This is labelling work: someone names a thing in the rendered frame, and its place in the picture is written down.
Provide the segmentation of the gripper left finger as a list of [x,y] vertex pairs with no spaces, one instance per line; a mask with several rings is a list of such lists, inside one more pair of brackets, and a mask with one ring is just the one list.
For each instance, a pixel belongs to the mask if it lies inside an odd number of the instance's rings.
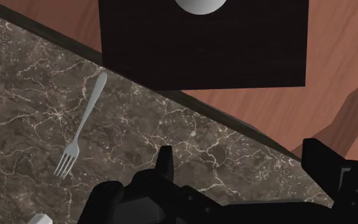
[[161,146],[156,165],[119,181],[96,185],[77,224],[223,224],[223,207],[190,186],[173,183],[171,146]]

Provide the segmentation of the silver fork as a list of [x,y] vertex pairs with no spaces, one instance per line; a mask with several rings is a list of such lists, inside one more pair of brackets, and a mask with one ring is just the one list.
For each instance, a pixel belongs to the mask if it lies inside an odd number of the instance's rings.
[[67,147],[63,151],[59,163],[53,173],[60,179],[64,179],[68,175],[69,171],[72,169],[76,159],[79,156],[79,146],[78,146],[79,134],[81,133],[84,124],[86,123],[88,117],[90,116],[90,113],[92,112],[92,109],[94,108],[95,103],[97,102],[106,84],[106,81],[107,81],[107,74],[105,72],[100,73],[100,75],[97,78],[97,81],[95,82],[94,88],[92,90],[88,104],[86,105],[84,115],[81,119],[81,122],[76,131],[74,139],[72,140],[71,143],[67,145]]

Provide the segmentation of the white angular object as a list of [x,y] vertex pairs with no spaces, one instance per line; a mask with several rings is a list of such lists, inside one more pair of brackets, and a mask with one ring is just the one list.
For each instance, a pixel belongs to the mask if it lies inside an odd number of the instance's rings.
[[53,220],[43,213],[35,214],[26,224],[53,224]]

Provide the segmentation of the dark robot stand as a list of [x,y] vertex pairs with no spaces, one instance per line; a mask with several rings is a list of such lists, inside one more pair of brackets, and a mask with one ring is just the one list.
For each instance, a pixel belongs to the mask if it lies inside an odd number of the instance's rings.
[[309,0],[99,0],[103,65],[155,91],[302,87]]

